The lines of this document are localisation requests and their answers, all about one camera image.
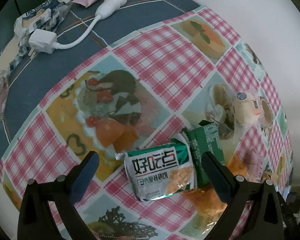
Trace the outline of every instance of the pink checkered pattern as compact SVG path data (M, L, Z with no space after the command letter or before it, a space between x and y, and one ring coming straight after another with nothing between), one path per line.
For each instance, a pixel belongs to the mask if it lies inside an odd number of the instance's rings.
M190 12L186 12L183 15L180 15L178 17L175 17L175 18L172 18L172 19L169 19L169 20L165 20L165 21L162 21L162 22L165 23L165 24L172 23L172 22L177 22L177 21L183 20L184 18L186 18L190 15L194 15L194 14L195 14L194 11L190 11Z
M280 109L281 101L268 73L265 74L263 81L261 82L261 87L266 97L268 98L269 105L271 106L275 116L277 116L277 113Z
M291 172L290 168L288 168L286 165L278 185L279 192L281 194L283 193L284 188L286 187L286 183L289 180L290 172Z
M58 226L62 223L62 220L61 220L60 214L57 210L57 206L52 201L48 201L48 202L49 202L49 206L50 206L50 210L51 210L51 214L53 216L53 219L54 219L56 225Z
M259 90L258 80L234 48L219 62L217 70L236 92L247 91L251 87Z
M224 36L231 45L234 45L237 40L240 39L240 35L229 26L229 24L222 19L218 14L214 13L210 8L205 8L198 12L206 22L210 23L214 29L218 30L222 36Z
M180 236L177 236L175 234L172 234L171 236L168 236L166 238L166 240L187 240L187 239L183 238L183 237L180 237Z
M244 207L244 210L242 212L242 215L238 221L238 224L236 225L236 227L234 228L234 231L232 232L232 235L230 236L230 240L236 238L242 232L242 230L247 222L251 207L252 207L252 202L247 202L246 206Z
M169 119L166 125L154 135L152 140L144 148L151 148L168 142L175 133L181 132L183 127L185 127L185 125L181 119L174 115Z
M287 131L286 138L284 140L284 148L286 150L287 159L291 158L292 148L291 148L291 140L290 140L290 133Z
M43 113L39 113L4 163L14 187L23 195L27 181L54 181L67 173L77 162L71 158L67 146L56 138Z
M213 69L192 43L168 26L142 33L114 53L174 111Z
M98 193L99 190L100 190L99 185L94 180L92 180L90 182L90 184L89 184L89 186L88 186L85 194L83 195L82 200L80 202L78 202L78 203L75 203L74 207L78 208L78 207L84 205L87 202L87 200L91 196L93 196L96 193ZM59 212L57 210L57 206L56 206L56 204L54 202L51 202L51 201L48 201L48 202L49 202L49 206L50 206L50 210L51 210L53 219L54 219L56 225L58 226L58 225L60 225L62 223L62 220L61 220L60 214L59 214Z
M3 161L0 160L0 182L3 183Z
M256 153L266 157L267 150L262 142L261 136L255 126L252 126L241 138L237 147L237 153L243 159L246 152L254 150Z
M271 139L270 139L269 151L268 151L269 161L274 171L277 169L282 147L283 147L283 140L281 137L280 127L278 125L278 122L275 121L271 133Z
M136 212L140 219L151 220L155 225L170 232L178 230L195 211L195 207L179 193L156 201L139 202L134 196L124 169L105 185L105 189L124 206Z
M90 58L86 59L84 62L82 62L79 66L77 66L74 70L72 70L71 72L69 72L63 79L61 79L60 82L58 82L57 84L55 84L49 91L48 93L46 93L46 95L42 98L42 100L39 103L39 106L41 108L44 108L50 98L55 95L56 93L58 93L62 88L64 88L64 84L67 83L70 80L77 80L77 74L83 70L84 68L87 68L91 65L91 63L93 63L94 60L96 60L97 58L105 55L106 53L109 52L108 48L104 48L101 51L99 51L98 53L94 54L93 56L91 56Z

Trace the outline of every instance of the white cable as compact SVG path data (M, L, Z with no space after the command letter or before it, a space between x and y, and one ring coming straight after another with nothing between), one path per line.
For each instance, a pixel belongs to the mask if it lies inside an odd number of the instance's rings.
M54 32L36 29L29 38L31 51L52 53L55 49L70 49L78 45L91 32L92 28L99 20L103 20L112 15L123 6L127 0L105 0L97 9L95 18L86 31L74 42L70 44L60 44L57 42L57 35Z
M86 29L86 31L80 36L80 38L78 38L76 41L71 42L70 44L60 44L58 42L53 43L53 47L55 49L70 49L73 48L75 45L78 45L81 41L84 40L85 37L87 37L89 35L89 33L91 32L91 30L93 29L93 27L96 25L96 23L101 19L101 15L97 15L92 23L89 25L89 27Z

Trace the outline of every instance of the pink plaid tablecloth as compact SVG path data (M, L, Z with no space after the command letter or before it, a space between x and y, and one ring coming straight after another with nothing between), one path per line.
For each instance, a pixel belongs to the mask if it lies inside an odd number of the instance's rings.
M121 80L122 75L132 85ZM257 152L262 160L260 169L276 173L275 184L283 192L292 169L292 149L278 94L260 60L239 34L211 9L200 7L129 34L84 61L46 94L1 160L0 180L15 192L11 198L16 206L30 178L38 183L53 181L80 163L88 150L96 150L100 167L84 198L76 204L87 224L119 206L127 221L153 228L157 236L151 240L186 240L200 235L195 227L196 209L181 194L138 202L122 163L113 155L115 147L126 142L115 138L108 145L108 139L101 138L102 127L91 129L82 121L88 110L81 109L80 95L90 93L85 87L87 82L101 82L103 78L115 84L116 93L126 99L133 95L141 105L137 124L111 121L114 127L123 125L127 134L134 135L130 149L165 143L183 127L195 127L197 121L209 115L208 108L227 100L222 93L214 93L217 89L225 93L256 91L267 108L268 127L252 126L237 139L230 131L230 139L221 138L221 143L225 156L236 153L244 159L247 152ZM99 111L105 105L96 103ZM72 141L73 134L79 141ZM55 205L50 206L67 237ZM250 208L247 203L232 238L242 230Z

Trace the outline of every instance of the printed food image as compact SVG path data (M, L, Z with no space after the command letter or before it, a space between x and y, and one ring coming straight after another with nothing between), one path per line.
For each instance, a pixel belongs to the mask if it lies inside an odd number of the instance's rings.
M3 184L3 189L6 192L6 194L8 195L8 197L10 198L13 205L16 207L16 209L18 209L20 211L21 199L19 198L19 196L15 192L15 190L5 183Z
M136 80L129 72L114 70L108 74L91 73L75 91L73 104L79 110L78 121L98 148L110 147L106 151L109 157L114 158L115 152L132 150L140 138L140 129L145 128L136 88ZM149 136L155 129L147 125Z
M125 215L119 211L119 206L107 210L97 222L87 225L97 239L151 239L158 236L154 227L140 222L127 222Z
M96 177L105 181L122 160L115 153L140 146L169 112L114 57L108 56L69 85L46 110L80 159L99 153Z
M258 56L254 53L254 51L251 49L251 47L250 47L247 43L245 43L244 45L246 46L246 50L250 53L253 62L254 62L255 64L258 64L258 65L262 66L262 68L263 68L263 65L262 65L260 59L259 59Z
M260 99L266 121L266 125L264 127L261 127L261 132L262 135L266 138L266 143L268 144L270 142L271 132L273 128L273 116L271 114L271 110L266 99L264 97L261 97Z
M10 198L11 202L13 203L13 205L16 207L16 209L18 209L20 211L22 200L19 197L19 195L17 194L17 192L15 191L15 189L13 188L13 185L12 185L11 181L9 180L7 174L4 174L2 186L3 186L4 191Z
M213 63L216 63L229 48L227 41L198 16L171 27L187 37Z
M285 167L286 167L286 157L285 157L285 154L282 154L280 156L278 167L277 167L277 170L275 172L275 174L278 176L277 185L279 185L279 182L281 180L281 177L282 177L282 174L284 172Z
M186 20L181 24L183 30L191 35L192 43L208 57L220 58L226 51L221 38L207 24L198 20Z
M233 137L234 115L231 99L227 94L228 86L216 84L208 88L209 101L205 108L206 120L218 124L218 133L221 140Z
M287 131L288 131L288 120L285 112L283 111L283 108L280 108L280 111L278 113L278 123L280 126L280 130L282 133L283 138L286 137Z
M167 185L165 195L175 193L179 189L185 189L193 176L193 167L184 167L170 172L169 179L172 179Z
M182 113L194 128L199 127L201 120L216 124L225 163L231 160L243 133L240 126L235 126L233 94L223 78L215 73Z

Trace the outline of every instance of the packaged bread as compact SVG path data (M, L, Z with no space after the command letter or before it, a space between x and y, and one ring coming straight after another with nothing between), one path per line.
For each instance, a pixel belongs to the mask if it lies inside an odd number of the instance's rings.
M232 105L234 118L241 126L251 126L264 119L260 97L256 93L237 93Z

